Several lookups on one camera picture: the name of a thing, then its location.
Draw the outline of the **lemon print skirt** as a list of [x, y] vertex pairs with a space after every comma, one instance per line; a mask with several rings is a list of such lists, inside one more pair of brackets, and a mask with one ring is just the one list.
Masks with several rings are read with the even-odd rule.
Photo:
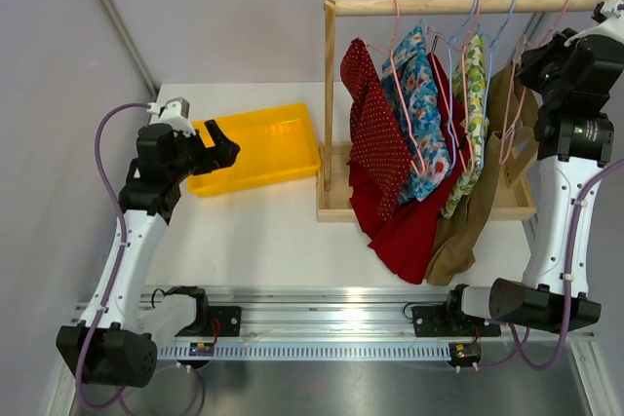
[[444, 218], [451, 218], [461, 199], [472, 193], [483, 170], [488, 118], [485, 112], [487, 74], [481, 33], [476, 33], [466, 43], [463, 56], [453, 71], [451, 88], [467, 111], [461, 124], [470, 143], [472, 159], [468, 165], [471, 171], [460, 170], [460, 176], [448, 195], [441, 210]]

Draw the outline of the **tan khaki skirt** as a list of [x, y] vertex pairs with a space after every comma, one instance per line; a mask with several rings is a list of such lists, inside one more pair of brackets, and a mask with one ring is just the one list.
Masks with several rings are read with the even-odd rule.
[[446, 286], [475, 263], [473, 248], [490, 219], [499, 177], [506, 177], [515, 163], [513, 157], [501, 163], [500, 156], [522, 143], [526, 157], [521, 160], [521, 168], [527, 170], [536, 159], [533, 127], [538, 103], [512, 72], [512, 67], [506, 65], [491, 79], [485, 164], [476, 187], [461, 199], [451, 218], [438, 220], [425, 274], [426, 282], [431, 285]]

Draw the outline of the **blue hanger of lemon skirt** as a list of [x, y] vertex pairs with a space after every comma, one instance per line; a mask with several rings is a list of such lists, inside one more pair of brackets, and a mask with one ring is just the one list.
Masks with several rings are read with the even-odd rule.
[[503, 22], [501, 22], [501, 24], [498, 26], [495, 34], [489, 38], [489, 43], [488, 43], [488, 51], [489, 51], [489, 56], [488, 56], [488, 69], [487, 69], [487, 82], [486, 82], [486, 94], [485, 94], [485, 101], [484, 101], [484, 116], [487, 118], [488, 117], [488, 105], [489, 105], [489, 91], [491, 88], [491, 79], [492, 79], [492, 74], [493, 74], [493, 64], [494, 64], [494, 55], [496, 52], [496, 49], [498, 47], [498, 44], [500, 42], [500, 36], [502, 35], [503, 31], [505, 30], [506, 26], [508, 25], [511, 16], [514, 15], [515, 13], [515, 9], [516, 9], [516, 5], [517, 5], [518, 0], [512, 0], [510, 8], [508, 13], [505, 16], [505, 19], [503, 20]]

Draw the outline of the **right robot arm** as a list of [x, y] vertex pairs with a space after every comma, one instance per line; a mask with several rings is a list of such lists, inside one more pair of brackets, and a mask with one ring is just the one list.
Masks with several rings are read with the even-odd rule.
[[461, 285], [445, 307], [445, 328], [464, 334], [477, 319], [561, 333], [595, 324], [602, 307], [588, 298], [586, 252], [600, 176], [614, 127], [603, 107], [623, 72], [623, 30], [567, 28], [523, 53], [520, 83], [542, 97], [534, 136], [541, 177], [536, 246], [520, 281]]

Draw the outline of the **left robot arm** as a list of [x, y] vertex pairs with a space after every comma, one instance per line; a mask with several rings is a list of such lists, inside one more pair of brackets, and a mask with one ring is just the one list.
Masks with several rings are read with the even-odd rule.
[[204, 128], [210, 146], [197, 130], [183, 132], [167, 123], [138, 131], [136, 157], [116, 196], [115, 240], [97, 289], [78, 323], [62, 326], [57, 336], [58, 351], [80, 384], [142, 388], [152, 378], [160, 347], [181, 332], [200, 335], [212, 326], [207, 293], [199, 286], [172, 286], [162, 305], [139, 312], [146, 274], [181, 183], [232, 167], [240, 152], [216, 121]]

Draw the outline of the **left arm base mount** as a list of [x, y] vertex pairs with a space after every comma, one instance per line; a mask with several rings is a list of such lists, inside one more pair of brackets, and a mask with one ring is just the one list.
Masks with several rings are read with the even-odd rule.
[[179, 338], [194, 338], [186, 352], [175, 357], [179, 366], [198, 370], [214, 357], [219, 338], [240, 336], [242, 308], [211, 305], [200, 286], [156, 288], [150, 305], [156, 311], [152, 337], [159, 349]]

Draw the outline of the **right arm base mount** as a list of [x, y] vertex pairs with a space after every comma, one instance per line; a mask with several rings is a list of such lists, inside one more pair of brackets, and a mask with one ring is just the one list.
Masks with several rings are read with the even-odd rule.
[[413, 325], [417, 338], [449, 338], [448, 365], [456, 372], [480, 368], [483, 357], [483, 338], [499, 338], [501, 326], [485, 319], [465, 316], [443, 303], [406, 304], [402, 314]]

